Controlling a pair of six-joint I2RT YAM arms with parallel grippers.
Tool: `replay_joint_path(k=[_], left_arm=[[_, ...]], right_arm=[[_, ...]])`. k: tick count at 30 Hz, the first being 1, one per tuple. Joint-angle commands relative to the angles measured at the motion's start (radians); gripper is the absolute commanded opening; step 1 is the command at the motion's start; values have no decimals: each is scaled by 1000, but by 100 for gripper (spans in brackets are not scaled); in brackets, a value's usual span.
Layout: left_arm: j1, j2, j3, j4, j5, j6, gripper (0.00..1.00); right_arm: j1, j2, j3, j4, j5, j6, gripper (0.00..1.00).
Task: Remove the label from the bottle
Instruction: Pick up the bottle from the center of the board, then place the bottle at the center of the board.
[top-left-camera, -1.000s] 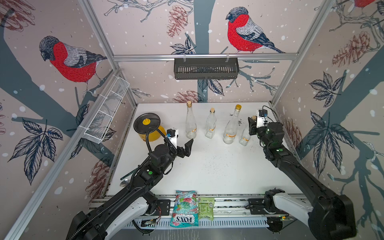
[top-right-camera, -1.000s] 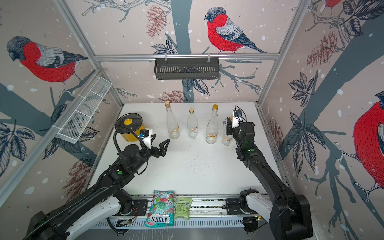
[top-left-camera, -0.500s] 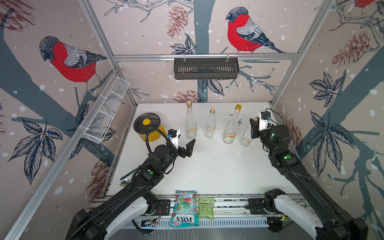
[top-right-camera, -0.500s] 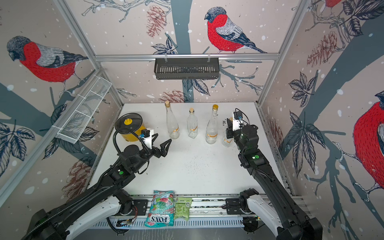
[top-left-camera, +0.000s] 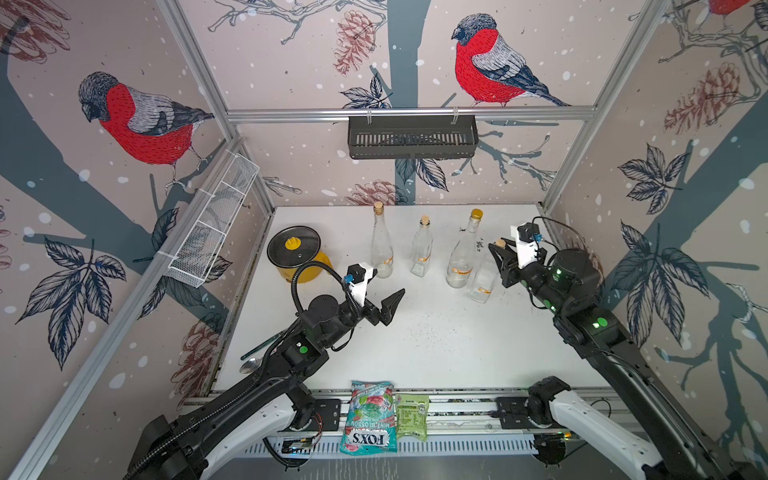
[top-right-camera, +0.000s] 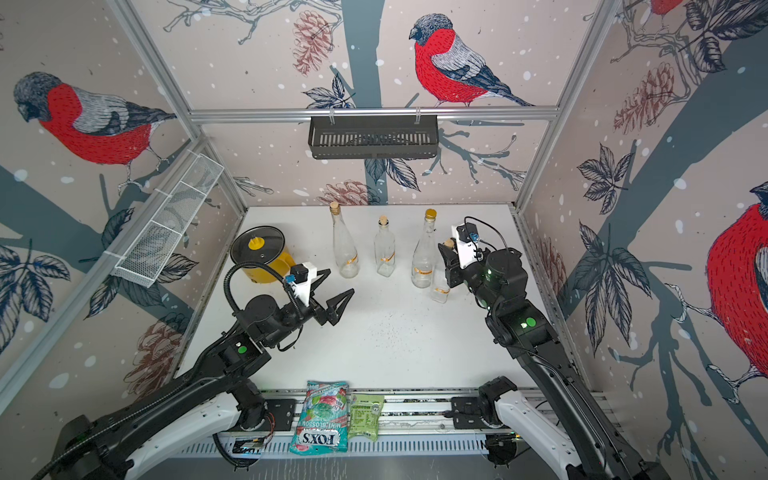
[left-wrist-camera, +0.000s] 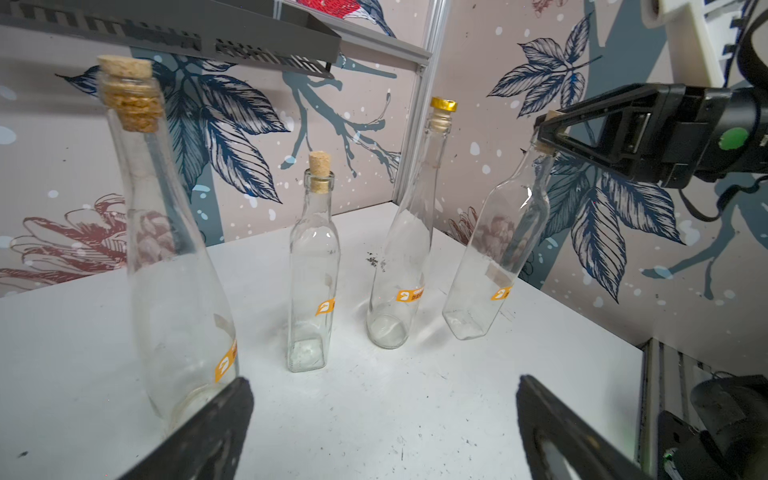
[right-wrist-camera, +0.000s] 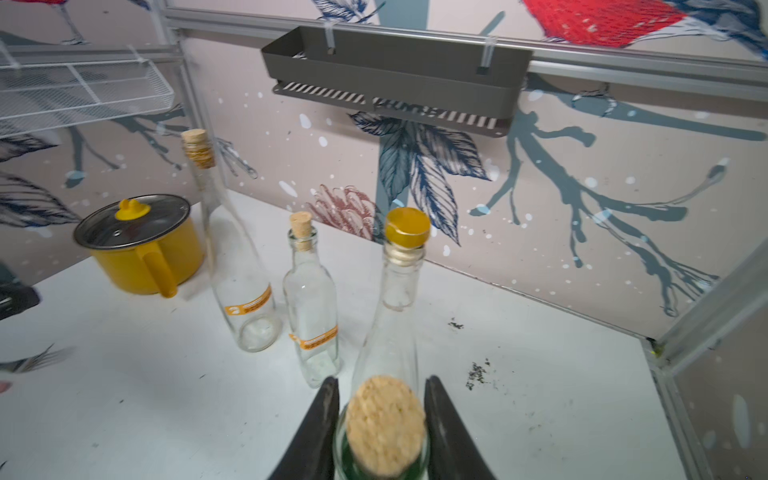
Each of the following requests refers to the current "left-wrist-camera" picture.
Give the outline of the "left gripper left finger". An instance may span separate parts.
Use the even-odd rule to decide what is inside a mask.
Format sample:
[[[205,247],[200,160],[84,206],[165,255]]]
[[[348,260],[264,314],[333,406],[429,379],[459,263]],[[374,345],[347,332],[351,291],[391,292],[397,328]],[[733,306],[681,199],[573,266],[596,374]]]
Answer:
[[[234,478],[253,409],[249,381],[236,378],[122,477]]]

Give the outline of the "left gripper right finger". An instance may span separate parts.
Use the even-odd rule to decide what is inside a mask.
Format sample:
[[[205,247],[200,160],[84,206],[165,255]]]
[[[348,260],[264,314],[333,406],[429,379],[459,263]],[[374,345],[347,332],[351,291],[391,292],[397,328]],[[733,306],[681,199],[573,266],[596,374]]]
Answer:
[[[648,477],[531,375],[516,394],[518,426],[534,479]]]

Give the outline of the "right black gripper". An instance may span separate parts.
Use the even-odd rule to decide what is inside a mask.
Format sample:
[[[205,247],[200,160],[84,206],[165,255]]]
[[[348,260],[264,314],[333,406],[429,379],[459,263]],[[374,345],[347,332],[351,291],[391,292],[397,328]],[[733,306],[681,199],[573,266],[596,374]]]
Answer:
[[[659,149],[682,110],[682,163]],[[635,83],[578,102],[535,123],[535,138],[626,180],[683,189],[727,174],[767,172],[767,91]]]

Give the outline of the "round glass bottle cork stopper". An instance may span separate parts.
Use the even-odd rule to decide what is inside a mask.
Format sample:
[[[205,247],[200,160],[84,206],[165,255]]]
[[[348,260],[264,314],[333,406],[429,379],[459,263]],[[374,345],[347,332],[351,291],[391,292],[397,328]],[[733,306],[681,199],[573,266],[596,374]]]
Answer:
[[[124,188],[134,344],[150,403],[172,433],[239,373],[231,309],[174,164],[164,96],[148,60],[101,55]]]

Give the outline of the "square glass bottle with cork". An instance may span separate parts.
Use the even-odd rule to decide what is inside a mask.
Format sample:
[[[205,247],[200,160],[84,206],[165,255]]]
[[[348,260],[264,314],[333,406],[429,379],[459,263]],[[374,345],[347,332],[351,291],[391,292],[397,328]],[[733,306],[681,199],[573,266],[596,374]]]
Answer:
[[[487,196],[447,294],[442,315],[459,340],[488,333],[547,224],[555,150],[538,135],[514,174]]]

